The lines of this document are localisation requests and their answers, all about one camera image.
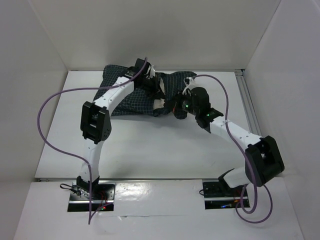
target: dark cloth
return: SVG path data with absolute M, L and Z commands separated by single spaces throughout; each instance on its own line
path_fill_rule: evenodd
M 100 87 L 112 86 L 125 69 L 127 69 L 127 67 L 119 65 L 105 66 L 102 75 L 103 81 Z M 177 71 L 171 74 L 157 72 L 156 76 L 158 79 L 161 77 L 163 80 L 165 101 L 171 100 L 178 91 L 182 91 L 186 87 L 186 84 L 184 83 L 185 78 L 194 77 L 195 75 L 196 74 L 192 71 Z M 105 92 L 105 89 L 98 90 L 93 100 L 100 98 L 105 94 Z M 154 110 L 154 100 L 148 98 L 144 90 L 136 88 L 122 100 L 111 115 L 120 116 L 145 114 L 157 117 L 159 115 L 167 115 L 168 113 L 170 113 L 170 110 L 165 107 Z M 174 116 L 177 119 L 185 119 L 187 117 L 187 113 L 182 110 L 176 110 L 174 112 Z

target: wall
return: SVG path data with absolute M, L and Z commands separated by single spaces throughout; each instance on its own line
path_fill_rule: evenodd
M 0 3 L 0 233 L 14 237 L 44 146 L 36 117 L 67 69 L 26 0 Z M 56 102 L 43 113 L 47 134 Z
M 247 66 L 280 0 L 31 0 L 71 70 Z
M 245 78 L 262 133 L 279 144 L 305 239 L 319 239 L 319 1 L 281 1 Z

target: wire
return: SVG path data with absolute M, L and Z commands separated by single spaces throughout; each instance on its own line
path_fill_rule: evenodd
M 256 180 L 256 177 L 255 177 L 255 175 L 254 175 L 254 170 L 253 170 L 253 168 L 252 168 L 252 165 L 251 165 L 251 163 L 250 163 L 250 161 L 249 161 L 249 159 L 248 159 L 245 151 L 242 149 L 242 147 L 240 146 L 240 144 L 238 143 L 238 141 L 234 138 L 234 136 L 233 136 L 233 135 L 231 134 L 231 132 L 230 132 L 229 124 L 228 124 L 229 96 L 228 96 L 227 90 L 226 90 L 225 86 L 223 85 L 223 83 L 222 83 L 218 78 L 216 78 L 216 77 L 214 77 L 214 76 L 211 76 L 211 75 L 208 75 L 208 74 L 199 74 L 199 75 L 194 76 L 193 78 L 195 79 L 195 78 L 199 78 L 199 77 L 208 77 L 208 78 L 212 78 L 212 79 L 216 80 L 216 81 L 220 84 L 220 86 L 222 87 L 222 89 L 223 89 L 223 91 L 224 91 L 225 100 L 226 100 L 226 107 L 225 107 L 225 128 L 226 128 L 226 131 L 227 131 L 229 137 L 231 138 L 231 140 L 235 143 L 235 145 L 239 148 L 240 152 L 242 153 L 242 155 L 243 155 L 243 157 L 244 157 L 244 159 L 245 159 L 245 162 L 246 162 L 246 164 L 247 164 L 247 166 L 248 166 L 248 169 L 249 169 L 249 171 L 250 171 L 250 175 L 251 175 L 251 179 L 252 179 L 252 183 L 253 183 L 254 200 L 253 200 L 253 206 L 252 206 L 251 210 L 249 210 L 249 211 L 246 210 L 246 209 L 245 209 L 245 205 L 244 205 L 244 193 L 245 193 L 245 190 L 246 190 L 246 188 L 247 188 L 247 185 L 245 185 L 245 186 L 243 187 L 243 189 L 242 189 L 241 196 L 240 196 L 240 205 L 241 205 L 242 210 L 243 210 L 246 214 L 252 214 L 252 213 L 256 210 L 257 204 L 258 204 L 257 180 Z M 267 186 L 264 185 L 264 187 L 265 187 L 266 191 L 268 192 L 268 195 L 269 195 L 269 198 L 270 198 L 270 211 L 269 211 L 268 215 L 267 215 L 264 219 L 259 220 L 259 221 L 250 221 L 250 220 L 247 220 L 247 219 L 245 219 L 244 217 L 242 217 L 242 216 L 239 214 L 238 209 L 237 209 L 237 207 L 236 207 L 236 213 L 238 214 L 238 216 L 239 216 L 242 220 L 246 221 L 247 223 L 251 223 L 251 224 L 259 224 L 259 223 L 262 223 L 262 222 L 266 221 L 266 220 L 270 217 L 270 215 L 271 215 L 271 213 L 272 213 L 272 210 L 273 210 L 272 197 L 271 197 L 271 194 L 270 194 L 269 189 L 267 188 Z
M 46 106 L 46 104 L 54 97 L 56 96 L 59 96 L 61 94 L 64 94 L 64 93 L 68 93 L 68 92 L 74 92 L 74 91 L 80 91 L 80 90 L 109 90 L 109 89 L 115 89 L 115 88 L 119 88 L 131 81 L 133 81 L 134 79 L 136 79 L 137 76 L 139 76 L 143 69 L 145 68 L 145 66 L 147 65 L 147 61 L 148 61 L 148 58 L 145 57 L 144 58 L 144 64 L 142 66 L 142 68 L 139 70 L 139 72 L 137 74 L 135 74 L 131 79 L 129 79 L 128 81 L 124 82 L 124 83 L 121 83 L 119 85 L 114 85 L 114 86 L 104 86 L 104 87 L 80 87 L 80 88 L 72 88 L 72 89 L 67 89 L 67 90 L 62 90 L 62 91 L 58 91 L 56 92 L 55 94 L 51 95 L 50 97 L 48 97 L 44 103 L 41 105 L 40 109 L 39 109 L 39 112 L 38 112 L 38 115 L 37 115 L 37 118 L 36 118 L 36 125 L 37 125 L 37 128 L 38 128 L 38 132 L 42 138 L 42 140 L 49 146 L 51 147 L 52 149 L 56 150 L 57 152 L 59 153 L 62 153 L 62 154 L 65 154 L 65 155 L 69 155 L 69 156 L 72 156 L 72 157 L 75 157 L 75 158 L 78 158 L 78 159 L 81 159 L 82 161 L 84 161 L 87 166 L 88 166 L 88 170 L 89 170 L 89 220 L 88 220 L 88 224 L 90 225 L 91 223 L 91 219 L 92 217 L 96 214 L 96 212 L 98 212 L 98 210 L 100 208 L 98 208 L 97 210 L 94 211 L 94 213 L 92 213 L 92 170 L 91 170 L 91 165 L 90 163 L 82 156 L 79 156 L 79 155 L 76 155 L 76 154 L 73 154 L 71 152 L 68 152 L 68 151 L 64 151 L 64 150 L 61 150 L 57 147 L 55 147 L 54 145 L 52 145 L 50 142 L 48 142 L 48 140 L 46 139 L 46 137 L 44 136 L 42 130 L 41 130 L 41 126 L 40 126 L 40 117 L 41 117 L 41 113 L 44 109 L 44 107 Z

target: purple cable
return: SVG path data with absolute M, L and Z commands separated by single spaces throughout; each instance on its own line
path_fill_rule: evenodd
M 41 116 L 41 113 L 44 109 L 44 107 L 46 106 L 46 104 L 54 97 L 58 96 L 58 95 L 61 95 L 61 94 L 64 94 L 64 93 L 68 93 L 68 92 L 74 92 L 74 91 L 79 91 L 79 90 L 101 90 L 101 89 L 105 89 L 105 90 L 109 90 L 109 89 L 115 89 L 115 88 L 118 88 L 118 87 L 121 87 L 131 81 L 133 81 L 134 79 L 136 79 L 137 76 L 139 76 L 143 69 L 145 68 L 145 66 L 147 65 L 147 61 L 148 61 L 148 58 L 145 57 L 144 58 L 144 64 L 142 66 L 142 68 L 139 70 L 139 72 L 134 75 L 131 79 L 129 79 L 128 81 L 124 82 L 124 83 L 121 83 L 119 85 L 115 85 L 115 86 L 104 86 L 104 87 L 80 87 L 80 88 L 72 88 L 72 89 L 67 89 L 67 90 L 62 90 L 62 91 L 59 91 L 59 92 L 56 92 L 55 94 L 51 95 L 50 97 L 48 97 L 44 103 L 41 105 L 40 107 L 40 110 L 38 112 L 38 116 L 36 118 L 36 125 L 37 125 L 37 128 L 38 128 L 38 131 L 39 131 L 39 134 L 41 136 L 41 138 L 43 139 L 43 141 L 49 146 L 51 147 L 52 149 L 56 150 L 57 152 L 59 153 L 62 153 L 62 154 L 66 154 L 66 155 L 69 155 L 69 156 L 72 156 L 72 157 L 75 157 L 75 158 L 78 158 L 78 159 L 81 159 L 82 161 L 84 161 L 87 165 L 88 165 L 88 170 L 89 170 L 89 179 L 90 179 L 90 183 L 89 183 L 89 220 L 88 220 L 88 224 L 90 225 L 90 222 L 91 222 L 91 219 L 92 217 L 94 216 L 94 214 L 96 212 L 99 211 L 100 208 L 98 208 L 97 210 L 94 211 L 94 213 L 92 214 L 92 171 L 91 171 L 91 166 L 90 166 L 90 163 L 82 156 L 79 156 L 79 155 L 76 155 L 76 154 L 73 154 L 71 152 L 67 152 L 67 151 L 64 151 L 64 150 L 61 150 L 55 146 L 53 146 L 50 142 L 47 141 L 46 137 L 44 136 L 44 134 L 42 133 L 42 130 L 41 130 L 41 127 L 40 127 L 40 116 Z
M 227 90 L 225 88 L 225 86 L 222 84 L 222 82 L 214 77 L 214 76 L 211 76 L 211 75 L 208 75 L 208 74 L 200 74 L 200 75 L 197 75 L 197 76 L 194 76 L 193 78 L 198 78 L 198 77 L 208 77 L 208 78 L 212 78 L 214 80 L 216 80 L 220 86 L 222 87 L 223 91 L 224 91 L 224 95 L 225 95 L 225 100 L 226 100 L 226 108 L 225 108 L 225 128 L 226 128 L 226 131 L 229 135 L 229 137 L 231 138 L 231 140 L 235 143 L 235 145 L 239 148 L 240 152 L 242 153 L 244 159 L 245 159 L 245 162 L 249 168 L 249 171 L 250 171 L 250 174 L 251 174 L 251 178 L 252 178 L 252 183 L 253 183 L 253 189 L 254 189 L 254 202 L 253 202 L 253 207 L 251 208 L 251 210 L 246 210 L 245 209 L 245 206 L 244 206 L 244 193 L 245 193 L 245 190 L 247 188 L 247 185 L 245 185 L 242 189 L 242 192 L 241 192 L 241 196 L 240 196 L 240 202 L 238 202 L 238 204 L 235 206 L 235 210 L 236 210 L 236 213 L 238 214 L 238 216 L 246 221 L 247 223 L 251 223 L 251 224 L 259 224 L 259 223 L 262 223 L 264 221 L 266 221 L 271 213 L 272 213 L 272 210 L 273 210 L 273 201 L 272 201 L 272 197 L 271 197 L 271 194 L 270 194 L 270 191 L 269 189 L 267 188 L 267 186 L 264 186 L 268 195 L 269 195 L 269 198 L 270 198 L 270 203 L 271 203 L 271 206 L 270 206 L 270 211 L 268 213 L 268 215 L 262 219 L 262 220 L 259 220 L 259 221 L 250 221 L 250 220 L 247 220 L 245 219 L 244 217 L 242 217 L 239 212 L 238 212 L 238 206 L 239 204 L 241 205 L 241 208 L 242 210 L 246 213 L 246 214 L 252 214 L 256 208 L 257 208 L 257 204 L 258 204 L 258 189 L 257 189 L 257 181 L 256 181 L 256 178 L 255 178 L 255 175 L 254 175 L 254 170 L 251 166 L 251 163 L 245 153 L 245 151 L 242 149 L 242 147 L 240 146 L 240 144 L 238 143 L 238 141 L 234 138 L 234 136 L 232 136 L 231 132 L 230 132 L 230 129 L 229 129 L 229 125 L 228 125 L 228 114 L 229 114 L 229 96 L 228 96 L 228 93 L 227 93 Z

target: purple hose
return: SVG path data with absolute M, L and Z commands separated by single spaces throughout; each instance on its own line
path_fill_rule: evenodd
M 252 168 L 252 166 L 251 166 L 251 163 L 250 163 L 250 161 L 249 161 L 249 159 L 248 159 L 245 151 L 242 149 L 242 147 L 240 146 L 240 144 L 238 143 L 238 141 L 234 138 L 234 136 L 232 136 L 232 134 L 231 134 L 231 132 L 230 132 L 230 129 L 229 129 L 229 124 L 228 124 L 229 96 L 228 96 L 227 90 L 226 90 L 225 86 L 222 84 L 222 82 L 221 82 L 218 78 L 216 78 L 216 77 L 214 77 L 214 76 L 211 76 L 211 75 L 208 75 L 208 74 L 200 74 L 200 75 L 194 76 L 193 78 L 195 79 L 195 78 L 198 78 L 198 77 L 208 77 L 208 78 L 212 78 L 212 79 L 216 80 L 216 81 L 220 84 L 220 86 L 222 87 L 222 89 L 223 89 L 223 91 L 224 91 L 225 100 L 226 100 L 226 107 L 225 107 L 225 128 L 226 128 L 226 131 L 227 131 L 229 137 L 230 137 L 231 140 L 235 143 L 235 145 L 239 148 L 240 152 L 242 153 L 242 155 L 243 155 L 243 157 L 244 157 L 244 159 L 245 159 L 245 162 L 246 162 L 246 164 L 247 164 L 247 166 L 248 166 L 248 168 L 249 168 L 250 174 L 251 174 L 251 179 L 252 179 L 253 189 L 254 189 L 254 201 L 253 201 L 253 207 L 252 207 L 252 209 L 249 210 L 249 211 L 247 211 L 247 210 L 245 209 L 245 206 L 244 206 L 244 193 L 245 193 L 245 190 L 246 190 L 246 188 L 247 188 L 247 185 L 244 186 L 243 189 L 242 189 L 242 193 L 241 193 L 241 196 L 240 196 L 240 205 L 241 205 L 242 210 L 243 210 L 246 214 L 252 214 L 252 213 L 256 210 L 257 204 L 258 204 L 257 181 L 256 181 L 256 177 L 255 177 L 255 175 L 254 175 L 254 170 L 253 170 L 253 168 Z M 264 187 L 265 187 L 266 191 L 268 192 L 268 195 L 269 195 L 269 198 L 270 198 L 270 203 L 271 203 L 270 211 L 269 211 L 268 215 L 267 215 L 264 219 L 262 219 L 262 220 L 260 220 L 260 221 L 250 221 L 250 220 L 247 220 L 247 219 L 245 219 L 244 217 L 242 217 L 242 216 L 239 214 L 239 212 L 238 212 L 239 203 L 235 206 L 235 208 L 236 208 L 236 209 L 235 209 L 235 210 L 236 210 L 236 213 L 239 215 L 239 217 L 240 217 L 242 220 L 246 221 L 247 223 L 251 223 L 251 224 L 259 224 L 259 223 L 262 223 L 262 222 L 266 221 L 266 220 L 270 217 L 270 215 L 271 215 L 271 213 L 272 213 L 272 210 L 273 210 L 272 197 L 271 197 L 271 194 L 270 194 L 269 189 L 267 188 L 267 186 L 264 186 Z
M 118 88 L 119 86 L 123 86 L 131 81 L 133 81 L 134 79 L 136 79 L 137 76 L 139 76 L 143 69 L 145 68 L 145 66 L 147 65 L 147 61 L 148 61 L 148 58 L 145 57 L 144 58 L 144 64 L 142 66 L 142 68 L 139 70 L 139 72 L 134 75 L 131 79 L 129 79 L 128 81 L 124 82 L 124 83 L 121 83 L 120 85 L 116 85 L 116 86 L 104 86 L 104 87 L 80 87 L 80 88 L 72 88 L 72 89 L 67 89 L 67 90 L 62 90 L 62 91 L 59 91 L 59 92 L 56 92 L 55 94 L 51 95 L 50 97 L 48 97 L 44 103 L 41 105 L 40 107 L 40 110 L 38 112 L 38 116 L 36 118 L 36 125 L 37 125 L 37 128 L 38 128 L 38 131 L 39 131 L 39 134 L 41 136 L 41 138 L 43 139 L 43 141 L 49 146 L 51 147 L 52 149 L 58 151 L 59 153 L 62 153 L 62 154 L 66 154 L 66 155 L 69 155 L 69 156 L 72 156 L 72 157 L 75 157 L 75 158 L 78 158 L 78 159 L 81 159 L 82 161 L 84 161 L 87 165 L 88 165 L 88 170 L 89 170 L 89 179 L 90 179 L 90 183 L 89 183 L 89 221 L 88 221 L 88 224 L 90 225 L 90 222 L 91 222 L 91 219 L 92 217 L 94 216 L 94 214 L 99 210 L 99 208 L 92 214 L 92 171 L 91 171 L 91 166 L 89 164 L 89 162 L 83 158 L 82 156 L 79 156 L 79 155 L 76 155 L 76 154 L 73 154 L 71 152 L 67 152 L 67 151 L 63 151 L 55 146 L 53 146 L 50 142 L 47 141 L 46 137 L 44 136 L 44 134 L 42 133 L 42 130 L 41 130 L 41 127 L 40 127 L 40 116 L 41 116 L 41 113 L 44 109 L 44 107 L 46 106 L 46 104 L 54 97 L 60 95 L 60 94 L 64 94 L 64 93 L 68 93 L 68 92 L 74 92 L 74 91 L 79 91 L 79 90 L 101 90 L 101 89 L 105 89 L 105 90 L 109 90 L 109 89 L 115 89 L 115 88 Z

